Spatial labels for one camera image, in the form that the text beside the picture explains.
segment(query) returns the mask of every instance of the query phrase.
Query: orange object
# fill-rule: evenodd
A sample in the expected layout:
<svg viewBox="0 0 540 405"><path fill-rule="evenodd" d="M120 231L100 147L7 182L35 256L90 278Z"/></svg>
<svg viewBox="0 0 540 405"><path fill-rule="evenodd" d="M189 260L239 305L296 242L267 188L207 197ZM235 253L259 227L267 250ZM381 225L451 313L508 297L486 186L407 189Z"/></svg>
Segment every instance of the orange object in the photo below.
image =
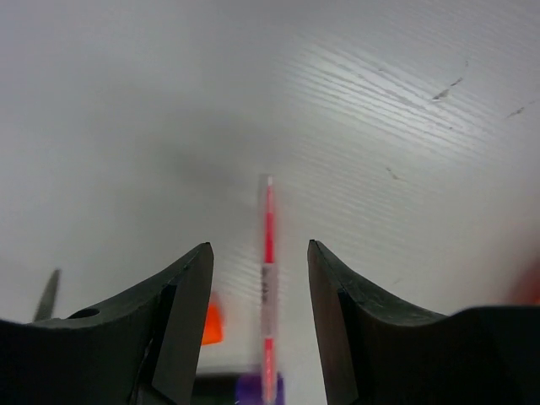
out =
<svg viewBox="0 0 540 405"><path fill-rule="evenodd" d="M204 333L202 334L201 345L204 346L206 344L221 342L223 342L221 310L219 308L218 300L214 296L211 296L206 313L206 321L204 322Z"/></svg>

